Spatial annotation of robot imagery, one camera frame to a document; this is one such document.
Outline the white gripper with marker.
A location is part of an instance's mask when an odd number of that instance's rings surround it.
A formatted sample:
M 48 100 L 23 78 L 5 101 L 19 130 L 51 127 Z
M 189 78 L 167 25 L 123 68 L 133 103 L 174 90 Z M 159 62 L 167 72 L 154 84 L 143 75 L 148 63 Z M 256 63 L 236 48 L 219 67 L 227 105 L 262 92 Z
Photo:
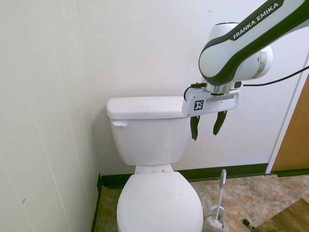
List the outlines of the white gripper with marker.
M 182 105 L 182 112 L 191 117 L 191 137 L 198 137 L 198 124 L 200 115 L 217 113 L 217 119 L 213 127 L 213 134 L 217 135 L 225 121 L 227 111 L 235 109 L 238 105 L 240 90 L 232 90 L 224 95 L 215 96 L 202 88 L 194 88 L 187 91 Z

